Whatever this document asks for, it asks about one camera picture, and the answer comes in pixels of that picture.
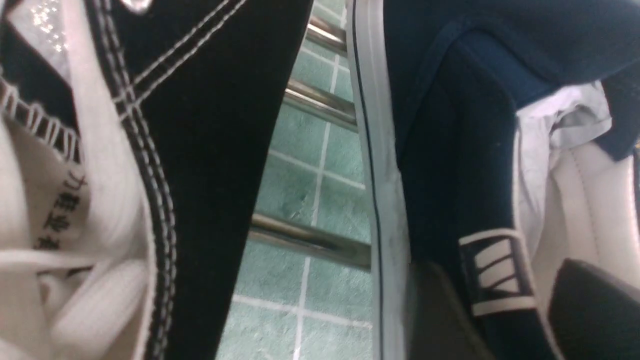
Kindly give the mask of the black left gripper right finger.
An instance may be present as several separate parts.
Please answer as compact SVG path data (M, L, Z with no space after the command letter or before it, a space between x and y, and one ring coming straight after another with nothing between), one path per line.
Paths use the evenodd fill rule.
M583 260L558 270L548 318L566 360L638 360L639 289Z

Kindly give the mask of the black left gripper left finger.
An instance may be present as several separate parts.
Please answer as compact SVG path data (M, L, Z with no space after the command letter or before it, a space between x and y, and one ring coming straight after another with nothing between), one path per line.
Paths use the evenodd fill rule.
M432 262L409 266L407 284L409 360L494 360L467 316L451 281Z

